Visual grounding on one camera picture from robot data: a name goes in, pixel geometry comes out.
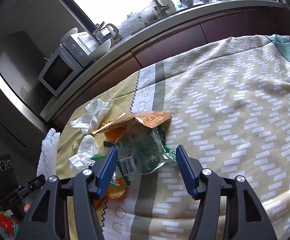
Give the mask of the clear green snack wrapper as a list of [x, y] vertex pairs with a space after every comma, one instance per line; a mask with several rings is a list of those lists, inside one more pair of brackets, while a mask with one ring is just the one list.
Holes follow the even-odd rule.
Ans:
[[105, 137], [104, 148], [117, 150], [117, 162], [110, 185], [118, 186], [116, 179], [123, 178], [127, 185], [136, 175], [150, 175], [161, 168], [176, 163], [176, 154], [166, 145], [166, 134], [162, 126], [147, 128], [143, 125], [126, 126], [116, 142]]

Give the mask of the red snack package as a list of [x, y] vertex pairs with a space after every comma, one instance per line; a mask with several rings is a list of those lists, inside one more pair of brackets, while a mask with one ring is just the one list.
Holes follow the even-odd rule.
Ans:
[[0, 210], [0, 227], [4, 231], [4, 239], [15, 239], [19, 226], [11, 220], [11, 216], [8, 213]]

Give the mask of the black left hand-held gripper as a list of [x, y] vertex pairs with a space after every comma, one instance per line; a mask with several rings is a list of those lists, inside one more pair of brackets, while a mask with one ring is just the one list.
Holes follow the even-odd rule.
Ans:
[[25, 202], [25, 198], [40, 189], [44, 184], [45, 176], [44, 174], [40, 174], [25, 185], [19, 186], [0, 200], [0, 211], [6, 212], [11, 210], [13, 212], [14, 210], [19, 210], [22, 212], [23, 208], [21, 206]]

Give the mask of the white soap dispenser bottle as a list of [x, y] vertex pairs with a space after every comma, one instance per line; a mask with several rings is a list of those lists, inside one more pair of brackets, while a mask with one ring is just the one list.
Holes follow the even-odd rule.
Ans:
[[160, 3], [161, 6], [165, 8], [165, 12], [167, 14], [172, 14], [176, 12], [176, 7], [172, 2], [172, 0], [158, 0], [158, 2]]

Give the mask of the white bubble wrap sheet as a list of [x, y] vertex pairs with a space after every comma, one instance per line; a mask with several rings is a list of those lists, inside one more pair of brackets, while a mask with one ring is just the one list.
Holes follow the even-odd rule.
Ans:
[[44, 175], [46, 180], [56, 174], [56, 154], [60, 135], [60, 132], [52, 128], [42, 140], [36, 174], [37, 176]]

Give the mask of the white microwave oven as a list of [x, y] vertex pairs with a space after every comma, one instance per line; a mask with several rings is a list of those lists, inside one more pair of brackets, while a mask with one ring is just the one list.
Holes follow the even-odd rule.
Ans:
[[89, 56], [99, 45], [86, 31], [65, 36], [40, 72], [39, 81], [58, 96], [92, 63]]

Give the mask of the black gauge device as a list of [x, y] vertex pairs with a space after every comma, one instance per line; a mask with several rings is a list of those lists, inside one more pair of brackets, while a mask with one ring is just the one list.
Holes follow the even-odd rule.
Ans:
[[11, 156], [0, 155], [0, 200], [18, 188]]

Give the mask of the white bowl on counter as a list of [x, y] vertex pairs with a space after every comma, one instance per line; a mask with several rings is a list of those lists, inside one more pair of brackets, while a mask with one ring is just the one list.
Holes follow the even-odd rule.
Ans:
[[104, 43], [102, 43], [96, 50], [94, 50], [88, 58], [92, 61], [98, 60], [101, 57], [103, 57], [111, 47], [111, 40], [106, 40]]

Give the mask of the orange peel piece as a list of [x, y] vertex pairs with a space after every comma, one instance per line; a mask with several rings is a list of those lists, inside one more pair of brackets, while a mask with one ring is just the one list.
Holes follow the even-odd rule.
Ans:
[[116, 140], [120, 137], [120, 135], [126, 131], [126, 125], [120, 126], [115, 129], [111, 129], [108, 132], [105, 132], [104, 135], [109, 142], [116, 142]]

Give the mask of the white electric kettle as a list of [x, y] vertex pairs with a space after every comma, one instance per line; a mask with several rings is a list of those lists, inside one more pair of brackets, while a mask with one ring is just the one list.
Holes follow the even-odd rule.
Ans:
[[119, 36], [119, 29], [112, 23], [106, 24], [102, 22], [101, 24], [96, 25], [93, 35], [97, 38], [100, 43], [104, 43], [110, 39], [116, 39]]

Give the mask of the brown torn paper bag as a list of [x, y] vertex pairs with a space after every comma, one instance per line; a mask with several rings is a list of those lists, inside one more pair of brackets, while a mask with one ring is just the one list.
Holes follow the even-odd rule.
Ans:
[[95, 135], [98, 133], [105, 133], [131, 124], [143, 125], [147, 128], [156, 128], [171, 118], [172, 115], [167, 111], [138, 111], [122, 113], [115, 120], [106, 123], [99, 129], [91, 131], [91, 134]]

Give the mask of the kitchen counter with cabinets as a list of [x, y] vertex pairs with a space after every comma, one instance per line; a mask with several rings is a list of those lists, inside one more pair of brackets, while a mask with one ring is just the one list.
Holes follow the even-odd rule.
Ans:
[[290, 35], [289, 5], [231, 0], [182, 10], [121, 40], [53, 97], [40, 116], [64, 128], [77, 107], [144, 67], [225, 38], [273, 34]]

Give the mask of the patterned beige tablecloth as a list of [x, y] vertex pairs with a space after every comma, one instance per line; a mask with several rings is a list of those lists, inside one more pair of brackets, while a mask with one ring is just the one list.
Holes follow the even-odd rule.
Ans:
[[[278, 239], [290, 237], [290, 36], [227, 38], [133, 73], [96, 98], [128, 111], [164, 110], [166, 143], [225, 178], [245, 176]], [[188, 239], [199, 202], [177, 165], [135, 176], [97, 209], [105, 239]]]

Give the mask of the clear plastic bag on counter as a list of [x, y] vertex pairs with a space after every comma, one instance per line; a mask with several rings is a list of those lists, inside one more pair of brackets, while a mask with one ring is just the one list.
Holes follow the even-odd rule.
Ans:
[[157, 19], [158, 15], [154, 6], [147, 6], [141, 11], [131, 13], [127, 16], [127, 19], [118, 27], [119, 35], [122, 37], [134, 35]]

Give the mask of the stainless steel refrigerator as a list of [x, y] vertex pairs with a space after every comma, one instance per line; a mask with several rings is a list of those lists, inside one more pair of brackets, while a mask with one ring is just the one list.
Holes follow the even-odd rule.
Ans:
[[40, 150], [49, 130], [40, 117], [52, 98], [38, 79], [43, 57], [25, 31], [0, 39], [0, 124], [31, 151]]

